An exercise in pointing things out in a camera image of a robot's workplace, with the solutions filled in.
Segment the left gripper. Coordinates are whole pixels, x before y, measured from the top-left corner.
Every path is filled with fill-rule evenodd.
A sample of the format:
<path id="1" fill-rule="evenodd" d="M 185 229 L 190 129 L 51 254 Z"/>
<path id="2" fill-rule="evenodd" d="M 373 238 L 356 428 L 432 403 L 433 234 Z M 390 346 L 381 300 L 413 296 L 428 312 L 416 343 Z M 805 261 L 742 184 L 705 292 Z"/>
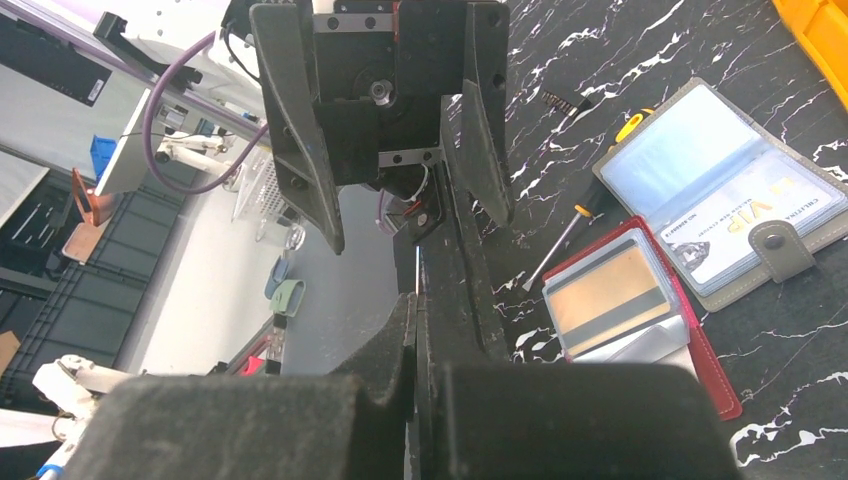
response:
<path id="1" fill-rule="evenodd" d="M 459 92 L 462 76 L 461 182 L 491 220 L 502 227 L 513 221 L 509 19 L 504 3 L 467 1 L 250 8 L 281 197 L 335 254 L 345 248 L 337 188 L 365 184 L 398 199 L 433 195 L 441 101 Z"/>

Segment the yellow bin with black card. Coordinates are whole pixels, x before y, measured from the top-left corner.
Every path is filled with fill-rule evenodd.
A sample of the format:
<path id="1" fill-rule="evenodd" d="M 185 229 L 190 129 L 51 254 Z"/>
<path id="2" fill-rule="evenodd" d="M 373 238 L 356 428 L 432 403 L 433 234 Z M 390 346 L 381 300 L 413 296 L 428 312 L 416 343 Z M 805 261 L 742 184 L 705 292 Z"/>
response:
<path id="1" fill-rule="evenodd" d="M 772 0 L 772 4 L 847 108 L 847 0 Z"/>

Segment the gold card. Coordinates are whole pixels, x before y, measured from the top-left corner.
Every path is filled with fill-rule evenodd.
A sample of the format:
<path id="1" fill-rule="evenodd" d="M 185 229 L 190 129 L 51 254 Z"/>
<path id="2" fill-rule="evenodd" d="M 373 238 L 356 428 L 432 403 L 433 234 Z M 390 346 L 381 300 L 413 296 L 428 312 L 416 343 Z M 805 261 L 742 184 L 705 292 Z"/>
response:
<path id="1" fill-rule="evenodd" d="M 563 350 L 578 357 L 672 313 L 648 254 L 634 240 L 596 251 L 550 278 L 544 295 Z"/>

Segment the red card holder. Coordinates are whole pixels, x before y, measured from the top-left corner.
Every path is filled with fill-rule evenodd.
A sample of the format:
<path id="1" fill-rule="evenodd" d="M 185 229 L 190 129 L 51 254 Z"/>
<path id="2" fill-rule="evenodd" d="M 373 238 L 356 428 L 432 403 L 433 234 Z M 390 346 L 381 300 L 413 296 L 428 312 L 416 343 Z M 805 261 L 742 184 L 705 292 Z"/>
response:
<path id="1" fill-rule="evenodd" d="M 605 342 L 578 357 L 570 357 L 563 350 L 554 326 L 566 360 L 571 363 L 589 364 L 663 363 L 680 366 L 689 370 L 707 390 L 721 420 L 728 421 L 740 417 L 743 412 L 741 402 L 696 319 L 681 280 L 642 217 L 634 216 L 626 220 L 593 244 L 544 273 L 541 292 L 547 308 L 544 289 L 550 278 L 556 277 L 594 252 L 605 251 L 626 240 L 634 240 L 648 254 L 649 262 L 672 302 L 672 313 Z"/>

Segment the small white robot arm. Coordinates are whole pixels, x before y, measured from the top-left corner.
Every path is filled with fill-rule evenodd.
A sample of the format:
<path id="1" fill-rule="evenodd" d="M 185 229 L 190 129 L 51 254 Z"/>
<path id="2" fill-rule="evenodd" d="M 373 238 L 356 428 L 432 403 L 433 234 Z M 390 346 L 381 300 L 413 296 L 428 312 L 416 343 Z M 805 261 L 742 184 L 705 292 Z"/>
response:
<path id="1" fill-rule="evenodd" d="M 210 371 L 212 375 L 238 377 L 277 377 L 280 375 L 286 332 L 297 316 L 305 295 L 305 288 L 287 282 L 270 296 L 271 316 L 259 332 L 228 363 L 220 362 Z M 403 354 L 397 360 L 369 358 L 356 365 L 345 360 L 335 371 L 355 374 L 365 381 L 370 396 L 389 403 L 391 416 L 397 422 L 409 422 L 414 401 L 411 399 L 414 369 L 404 364 L 414 354 L 415 310 L 418 296 L 402 293 L 391 312 L 390 321 L 399 319 L 403 326 L 402 341 L 398 346 Z M 36 474 L 38 479 L 58 479 L 71 458 L 77 441 L 82 438 L 98 406 L 98 399 L 130 374 L 100 366 L 84 357 L 68 354 L 42 365 L 35 374 L 33 385 L 46 398 L 55 403 L 71 418 L 72 425 L 58 436 L 63 446 Z"/>

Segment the black yellow screwdriver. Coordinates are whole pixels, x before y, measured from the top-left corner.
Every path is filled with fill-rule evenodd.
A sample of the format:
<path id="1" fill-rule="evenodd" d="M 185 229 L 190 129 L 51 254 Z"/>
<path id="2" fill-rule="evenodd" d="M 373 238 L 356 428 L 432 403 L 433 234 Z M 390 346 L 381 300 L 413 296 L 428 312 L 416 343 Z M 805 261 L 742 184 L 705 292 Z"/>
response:
<path id="1" fill-rule="evenodd" d="M 637 127 L 639 127 L 641 123 L 643 123 L 649 116 L 653 115 L 654 113 L 655 110 L 652 108 L 642 108 L 637 113 L 633 114 L 628 120 L 628 122 L 625 123 L 624 126 L 616 134 L 613 144 L 609 147 L 608 151 L 611 152 L 613 149 L 615 149 Z M 531 291 L 534 283 L 540 278 L 541 274 L 543 273 L 550 260 L 561 248 L 568 244 L 568 239 L 572 235 L 572 232 L 577 227 L 578 223 L 582 219 L 592 219 L 598 215 L 598 208 L 604 202 L 604 199 L 607 196 L 607 189 L 602 185 L 602 183 L 597 177 L 593 176 L 590 183 L 583 189 L 582 193 L 574 202 L 573 208 L 575 214 L 573 215 L 563 232 L 560 234 L 556 242 L 551 246 L 550 250 L 540 261 L 539 265 L 536 267 L 533 273 L 522 284 L 521 289 L 524 293 L 529 293 Z"/>

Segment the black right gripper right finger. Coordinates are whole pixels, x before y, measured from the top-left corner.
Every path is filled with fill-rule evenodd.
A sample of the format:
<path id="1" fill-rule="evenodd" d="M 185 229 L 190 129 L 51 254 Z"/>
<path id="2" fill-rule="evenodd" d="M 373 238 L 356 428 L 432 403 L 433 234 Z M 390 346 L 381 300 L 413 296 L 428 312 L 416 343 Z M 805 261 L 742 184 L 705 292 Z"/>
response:
<path id="1" fill-rule="evenodd" d="M 418 298 L 421 479 L 737 479 L 707 390 L 678 366 L 491 361 Z"/>

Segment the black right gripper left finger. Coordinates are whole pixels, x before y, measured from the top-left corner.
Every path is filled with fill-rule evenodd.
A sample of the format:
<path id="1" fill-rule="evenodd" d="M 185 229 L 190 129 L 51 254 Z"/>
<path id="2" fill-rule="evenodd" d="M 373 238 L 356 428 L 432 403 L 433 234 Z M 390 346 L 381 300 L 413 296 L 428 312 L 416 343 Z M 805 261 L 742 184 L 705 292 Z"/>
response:
<path id="1" fill-rule="evenodd" d="M 325 375 L 140 376 L 102 401 L 68 479 L 400 479 L 418 299 Z"/>

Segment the dark card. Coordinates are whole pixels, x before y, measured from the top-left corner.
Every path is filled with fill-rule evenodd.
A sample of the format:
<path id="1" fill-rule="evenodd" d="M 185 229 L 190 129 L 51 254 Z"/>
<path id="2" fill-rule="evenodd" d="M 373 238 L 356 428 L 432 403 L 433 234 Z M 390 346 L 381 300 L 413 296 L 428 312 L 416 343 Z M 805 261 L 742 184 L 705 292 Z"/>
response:
<path id="1" fill-rule="evenodd" d="M 422 283 L 422 261 L 421 261 L 421 247 L 415 247 L 415 289 L 414 292 L 416 295 L 420 295 L 421 293 L 421 283 Z"/>

